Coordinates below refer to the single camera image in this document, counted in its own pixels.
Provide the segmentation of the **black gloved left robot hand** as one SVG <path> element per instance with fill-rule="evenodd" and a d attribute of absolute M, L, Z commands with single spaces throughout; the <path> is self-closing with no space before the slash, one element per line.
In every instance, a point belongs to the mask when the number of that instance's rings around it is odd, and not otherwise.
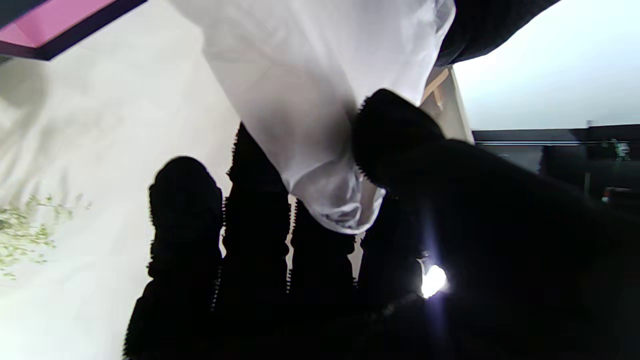
<path fill-rule="evenodd" d="M 456 0 L 437 68 L 485 56 L 557 3 L 556 0 Z"/>

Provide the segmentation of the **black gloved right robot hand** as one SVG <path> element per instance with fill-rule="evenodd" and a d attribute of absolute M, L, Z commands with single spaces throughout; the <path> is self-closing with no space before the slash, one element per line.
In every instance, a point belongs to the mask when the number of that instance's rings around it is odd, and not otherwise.
<path fill-rule="evenodd" d="M 639 221 L 446 139 L 379 89 L 352 130 L 386 191 L 362 239 L 321 226 L 241 124 L 224 197 L 195 158 L 149 189 L 125 360 L 637 360 Z"/>

